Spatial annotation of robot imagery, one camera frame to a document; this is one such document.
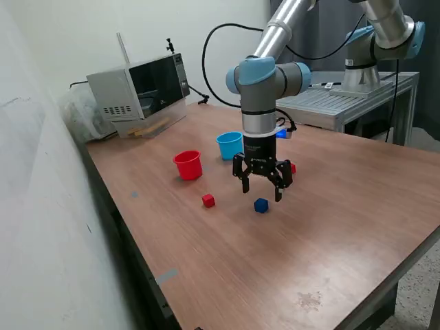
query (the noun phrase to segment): red cube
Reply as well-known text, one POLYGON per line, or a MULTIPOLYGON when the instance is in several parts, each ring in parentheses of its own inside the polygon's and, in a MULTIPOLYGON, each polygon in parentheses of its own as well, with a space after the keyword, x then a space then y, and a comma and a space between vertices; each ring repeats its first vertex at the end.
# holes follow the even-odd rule
POLYGON ((207 194, 201 198, 206 208, 211 208, 215 205, 214 197, 211 194, 207 194))

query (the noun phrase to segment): black cable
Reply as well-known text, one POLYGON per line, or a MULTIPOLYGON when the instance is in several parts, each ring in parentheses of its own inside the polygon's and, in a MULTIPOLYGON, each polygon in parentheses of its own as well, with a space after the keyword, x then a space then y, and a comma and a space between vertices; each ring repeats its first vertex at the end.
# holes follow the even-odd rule
POLYGON ((205 80, 206 86, 208 87, 209 91, 211 92, 211 94, 220 102, 222 102, 225 105, 228 105, 229 107, 233 107, 233 108, 241 108, 241 105, 237 105, 237 104, 232 104, 229 102, 226 102, 225 100, 222 100, 213 90, 212 87, 210 85, 210 83, 208 82, 208 77, 206 76, 206 69, 205 69, 205 56, 206 56, 206 48, 208 47, 208 43, 209 40, 211 39, 211 36, 214 34, 214 32, 216 32, 218 29, 220 28, 224 28, 226 26, 234 26, 236 28, 242 28, 244 30, 250 30, 250 31, 257 31, 257 32, 262 32, 263 29, 258 29, 256 27, 249 27, 249 26, 245 26, 245 25, 241 25, 241 24, 236 24, 236 23, 226 23, 226 24, 221 24, 218 25, 216 27, 214 27, 214 29, 211 30, 211 32, 209 32, 209 35, 206 37, 205 40, 205 44, 203 45, 203 52, 201 53, 201 72, 203 74, 203 79, 205 80))
POLYGON ((363 14, 360 18, 359 21, 357 21, 355 28, 353 29, 353 31, 351 31, 350 36, 345 39, 345 41, 341 44, 341 46, 339 46, 338 48, 336 48, 335 50, 333 50, 330 54, 327 54, 325 56, 320 56, 320 57, 306 57, 303 55, 298 54, 297 52, 295 52, 292 48, 290 48, 289 46, 286 46, 286 48, 291 51, 293 54, 297 55, 297 57, 301 57, 304 60, 309 60, 309 61, 316 61, 316 60, 322 60, 324 58, 333 56, 334 54, 336 54, 337 52, 339 52, 351 39, 351 37, 355 34, 355 31, 358 29, 358 26, 360 24, 360 22, 362 21, 362 19, 364 18, 365 14, 363 14))
POLYGON ((390 136, 391 125, 393 124, 393 116, 394 116, 394 110, 396 109, 398 86, 399 86, 399 60, 396 60, 396 83, 395 83, 395 88, 394 88, 393 108, 391 109, 390 122, 389 122, 389 126, 388 126, 388 131, 386 132, 385 143, 388 142, 388 137, 390 136))
POLYGON ((290 128, 287 129, 287 132, 294 132, 296 131, 296 125, 292 117, 286 112, 281 109, 276 108, 277 112, 282 113, 286 118, 290 121, 290 128))
POLYGON ((86 81, 73 82, 72 84, 70 84, 69 88, 72 88, 72 86, 74 86, 74 85, 87 84, 87 83, 89 83, 87 80, 86 81))
POLYGON ((286 118, 284 117, 277 118, 276 123, 278 124, 278 126, 283 126, 286 123, 286 118))

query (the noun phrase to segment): concrete floor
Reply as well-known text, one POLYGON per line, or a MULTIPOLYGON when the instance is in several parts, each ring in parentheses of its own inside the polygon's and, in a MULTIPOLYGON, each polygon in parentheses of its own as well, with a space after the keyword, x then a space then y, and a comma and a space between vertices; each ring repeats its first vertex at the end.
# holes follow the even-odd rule
MULTIPOLYGON (((385 135, 377 139, 385 140, 385 135)), ((440 153, 440 142, 430 137, 423 129, 412 130, 410 147, 440 153)), ((388 319, 380 330, 426 330, 439 281, 440 241, 401 279, 396 314, 388 319)))

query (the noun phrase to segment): metal table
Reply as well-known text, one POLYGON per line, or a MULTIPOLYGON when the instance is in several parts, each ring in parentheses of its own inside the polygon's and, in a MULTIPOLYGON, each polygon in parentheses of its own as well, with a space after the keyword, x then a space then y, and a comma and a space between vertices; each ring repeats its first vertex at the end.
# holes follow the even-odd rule
MULTIPOLYGON (((381 79, 391 81, 389 88, 370 98, 332 96, 329 89, 310 87, 299 96, 283 98, 276 106, 289 113, 299 123, 321 127, 344 133, 345 125, 393 99, 395 76, 392 72, 380 73, 381 79)), ((344 72, 316 71, 312 74, 312 84, 336 83, 344 78, 344 72)), ((394 115, 393 143, 406 145, 411 140, 415 100, 417 95, 418 72, 401 72, 397 88, 397 104, 394 115)))

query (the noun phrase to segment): blue cube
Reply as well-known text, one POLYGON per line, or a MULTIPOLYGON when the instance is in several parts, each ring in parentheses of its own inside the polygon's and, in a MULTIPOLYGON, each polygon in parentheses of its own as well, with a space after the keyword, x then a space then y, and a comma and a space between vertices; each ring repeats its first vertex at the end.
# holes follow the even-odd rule
POLYGON ((266 213, 269 210, 269 202, 264 198, 258 198, 254 202, 255 212, 266 213))
POLYGON ((287 138, 287 129, 283 129, 276 134, 276 137, 279 139, 287 138))

